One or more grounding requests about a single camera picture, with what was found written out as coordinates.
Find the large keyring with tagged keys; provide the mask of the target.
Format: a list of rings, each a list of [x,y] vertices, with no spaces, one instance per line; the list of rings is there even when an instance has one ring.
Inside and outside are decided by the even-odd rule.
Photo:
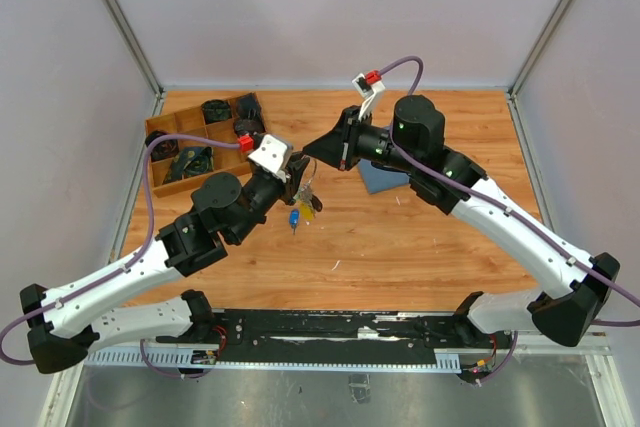
[[[305,171],[299,189],[294,197],[297,208],[305,222],[311,222],[323,210],[323,203],[313,190],[317,172],[317,161],[313,160]]]

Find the key with dark blue tag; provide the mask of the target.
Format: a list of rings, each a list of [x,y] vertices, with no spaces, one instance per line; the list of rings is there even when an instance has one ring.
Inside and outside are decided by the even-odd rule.
[[[297,208],[291,210],[288,222],[292,233],[295,234],[300,222],[300,211]]]

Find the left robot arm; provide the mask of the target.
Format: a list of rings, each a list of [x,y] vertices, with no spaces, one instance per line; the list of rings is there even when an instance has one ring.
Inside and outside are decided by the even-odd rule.
[[[240,245],[265,223],[277,202],[293,202],[308,164],[307,156],[294,152],[277,172],[253,162],[246,183],[231,173],[213,174],[192,192],[188,212],[129,255],[59,287],[24,288],[20,301],[29,326],[31,364],[42,374],[52,374],[79,364],[94,351],[141,338],[207,340],[214,318],[199,291],[147,307],[123,304],[223,260],[226,248]]]

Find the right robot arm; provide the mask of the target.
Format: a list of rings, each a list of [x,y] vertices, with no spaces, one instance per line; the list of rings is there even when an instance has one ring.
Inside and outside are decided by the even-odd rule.
[[[398,100],[387,128],[372,125],[358,107],[348,107],[329,132],[303,151],[341,171],[367,160],[406,173],[421,200],[482,232],[536,280],[529,290],[470,294],[452,324],[463,346],[477,346],[498,331],[537,330],[559,345],[575,347],[608,299],[619,262],[560,238],[510,199],[477,163],[446,146],[445,116],[423,95]]]

